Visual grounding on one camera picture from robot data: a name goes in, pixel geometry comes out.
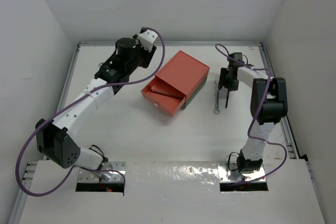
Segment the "green drawer box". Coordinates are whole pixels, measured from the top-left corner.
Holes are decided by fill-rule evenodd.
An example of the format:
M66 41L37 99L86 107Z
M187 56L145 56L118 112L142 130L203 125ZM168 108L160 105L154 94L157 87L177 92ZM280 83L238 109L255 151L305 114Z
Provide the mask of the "green drawer box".
M202 87L205 85L207 81L207 77L200 83L200 85L196 88L196 90L192 93L192 95L185 101L185 103L181 106L181 110L184 110L195 98L195 96L199 93L199 91L202 89Z

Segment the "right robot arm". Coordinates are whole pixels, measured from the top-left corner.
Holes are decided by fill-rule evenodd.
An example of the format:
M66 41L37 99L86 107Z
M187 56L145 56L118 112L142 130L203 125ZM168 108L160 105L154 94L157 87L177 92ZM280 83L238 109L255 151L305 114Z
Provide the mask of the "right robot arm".
M284 78L273 77L269 69L245 64L243 54L226 56L228 66L221 68L218 89L226 89L226 98L237 91L240 83L251 88L250 113L252 122L248 139L237 157L238 172L251 173L261 168L263 153L271 131L287 115L287 88Z

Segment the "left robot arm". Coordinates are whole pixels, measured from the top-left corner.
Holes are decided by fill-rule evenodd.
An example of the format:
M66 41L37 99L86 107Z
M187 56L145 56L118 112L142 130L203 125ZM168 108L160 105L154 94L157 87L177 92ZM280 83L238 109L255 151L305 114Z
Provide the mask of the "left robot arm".
M79 147L74 138L85 120L129 82L137 67L147 68L156 47L157 35L151 31L132 38L118 39L113 54L100 66L90 83L77 97L79 103L50 122L36 124L37 149L62 168L71 166L98 170L107 160L93 150Z

